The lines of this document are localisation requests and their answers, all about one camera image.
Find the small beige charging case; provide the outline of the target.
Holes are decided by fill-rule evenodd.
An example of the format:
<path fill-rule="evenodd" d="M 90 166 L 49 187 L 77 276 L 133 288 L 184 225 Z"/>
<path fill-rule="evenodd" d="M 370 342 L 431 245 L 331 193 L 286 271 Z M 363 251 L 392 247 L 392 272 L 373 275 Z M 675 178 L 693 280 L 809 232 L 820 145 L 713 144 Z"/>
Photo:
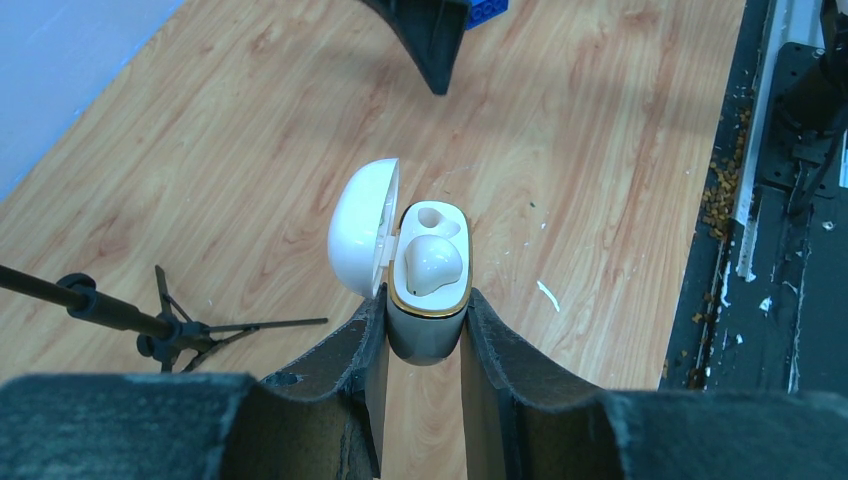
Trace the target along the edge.
<path fill-rule="evenodd" d="M 387 333 L 395 354 L 416 366 L 446 359 L 458 343 L 472 289 L 473 242 L 465 213 L 441 201 L 399 209 L 400 169 L 395 158 L 372 161 L 348 180 L 327 235 L 336 278 L 357 295 L 374 299 L 386 288 Z M 437 235 L 458 250 L 458 282 L 417 297 L 407 291 L 404 252 L 421 235 Z"/>

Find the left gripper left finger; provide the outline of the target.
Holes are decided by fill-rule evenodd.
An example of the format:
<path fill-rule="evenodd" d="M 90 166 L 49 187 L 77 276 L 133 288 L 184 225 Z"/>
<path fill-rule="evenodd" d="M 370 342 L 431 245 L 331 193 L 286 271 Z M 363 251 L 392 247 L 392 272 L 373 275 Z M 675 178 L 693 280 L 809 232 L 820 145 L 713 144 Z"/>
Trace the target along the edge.
<path fill-rule="evenodd" d="M 1 389 L 5 479 L 373 479 L 388 367 L 380 290 L 263 379 L 35 374 Z"/>

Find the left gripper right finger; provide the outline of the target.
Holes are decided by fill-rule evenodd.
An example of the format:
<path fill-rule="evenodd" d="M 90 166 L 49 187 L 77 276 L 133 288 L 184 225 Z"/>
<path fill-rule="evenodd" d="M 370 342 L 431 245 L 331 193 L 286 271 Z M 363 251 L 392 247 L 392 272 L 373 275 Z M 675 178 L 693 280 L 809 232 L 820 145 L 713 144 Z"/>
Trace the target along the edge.
<path fill-rule="evenodd" d="M 843 479 L 832 393 L 607 390 L 512 330 L 478 290 L 461 344 L 471 479 Z"/>

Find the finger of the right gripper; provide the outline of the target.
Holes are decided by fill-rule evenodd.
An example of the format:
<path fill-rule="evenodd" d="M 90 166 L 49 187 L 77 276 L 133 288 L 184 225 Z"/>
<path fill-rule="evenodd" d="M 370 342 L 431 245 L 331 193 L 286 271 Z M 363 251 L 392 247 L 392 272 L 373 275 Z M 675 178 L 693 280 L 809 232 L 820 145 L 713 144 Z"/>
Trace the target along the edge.
<path fill-rule="evenodd" d="M 430 91 L 447 94 L 471 3 L 460 0 L 364 0 L 393 30 Z"/>

